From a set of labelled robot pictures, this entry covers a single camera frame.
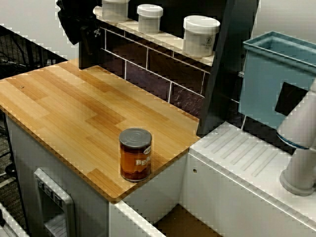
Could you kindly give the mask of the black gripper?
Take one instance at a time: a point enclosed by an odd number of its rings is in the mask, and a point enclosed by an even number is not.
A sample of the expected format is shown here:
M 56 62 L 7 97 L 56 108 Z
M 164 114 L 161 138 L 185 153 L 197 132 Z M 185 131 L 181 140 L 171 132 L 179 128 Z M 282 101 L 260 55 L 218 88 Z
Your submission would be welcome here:
M 86 48 L 88 55 L 93 54 L 93 41 L 101 36 L 100 28 L 96 24 L 82 25 L 80 27 L 80 33 L 82 35 L 83 44 Z

